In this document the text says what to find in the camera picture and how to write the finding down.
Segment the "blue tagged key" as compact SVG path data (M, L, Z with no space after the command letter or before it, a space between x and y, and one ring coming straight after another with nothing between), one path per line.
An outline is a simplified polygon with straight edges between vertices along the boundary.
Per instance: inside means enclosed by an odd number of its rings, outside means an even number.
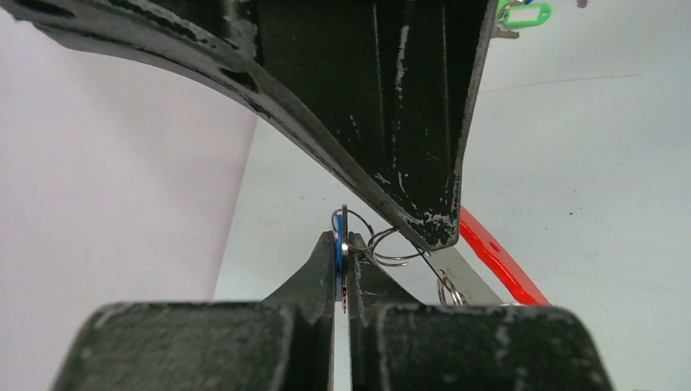
M334 211L332 216L332 228L335 239L336 252L336 281L340 286L336 299L341 303L343 313L348 309L347 305L347 258L349 255L349 229L348 229L348 207L343 204L340 209Z

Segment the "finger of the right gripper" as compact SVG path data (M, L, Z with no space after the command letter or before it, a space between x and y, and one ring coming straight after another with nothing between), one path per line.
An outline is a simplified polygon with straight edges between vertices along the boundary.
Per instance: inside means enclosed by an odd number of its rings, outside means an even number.
M414 245L460 236L494 1L4 1L70 49L175 72L272 124Z

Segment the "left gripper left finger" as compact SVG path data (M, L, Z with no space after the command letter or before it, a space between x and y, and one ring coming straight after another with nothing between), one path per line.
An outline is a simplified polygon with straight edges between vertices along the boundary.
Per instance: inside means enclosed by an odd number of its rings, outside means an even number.
M83 324L54 390L330 390L335 239L260 301L116 302Z

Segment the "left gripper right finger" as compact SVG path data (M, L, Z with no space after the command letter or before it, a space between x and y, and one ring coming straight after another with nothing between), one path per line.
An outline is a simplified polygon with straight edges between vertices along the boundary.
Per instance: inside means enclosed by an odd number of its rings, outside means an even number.
M354 390L611 390L596 345L559 307L503 302L454 248L426 261L459 303L426 305L350 234Z

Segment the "red keyring with rings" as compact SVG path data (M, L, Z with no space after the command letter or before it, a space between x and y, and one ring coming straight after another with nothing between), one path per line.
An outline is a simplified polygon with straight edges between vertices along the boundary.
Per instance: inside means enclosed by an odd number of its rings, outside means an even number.
M365 225L369 239L356 244L349 239L349 256L364 255L374 265L384 268L408 266L411 260L421 259L433 271L438 300L441 305L548 305L547 297L533 280L504 249L498 240L465 208L460 210L460 237L473 250L475 256L502 283L514 301L504 301L485 282L463 255L453 247L426 252L415 246L415 252L406 256L386 256L376 251L389 236L398 233L391 227L375 232L372 226L354 210L348 208L347 217L356 217Z

